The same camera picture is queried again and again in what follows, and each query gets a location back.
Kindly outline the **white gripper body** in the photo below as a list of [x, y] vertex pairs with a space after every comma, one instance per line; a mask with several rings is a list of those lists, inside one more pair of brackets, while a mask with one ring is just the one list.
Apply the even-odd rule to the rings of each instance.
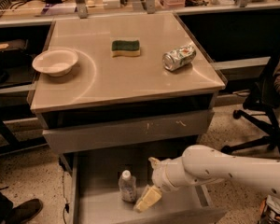
[[152, 169], [152, 182], [162, 192], [176, 191], [189, 185], [190, 179], [181, 158], [160, 161], [159, 165]]

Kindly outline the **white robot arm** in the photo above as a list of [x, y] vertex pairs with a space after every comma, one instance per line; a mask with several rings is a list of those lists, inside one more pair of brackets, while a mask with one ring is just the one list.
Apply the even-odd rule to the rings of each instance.
[[178, 158], [149, 161], [153, 185], [145, 188], [134, 206], [138, 212], [154, 205], [164, 192], [230, 179], [267, 193], [266, 204], [280, 214], [280, 160], [232, 156], [194, 145]]

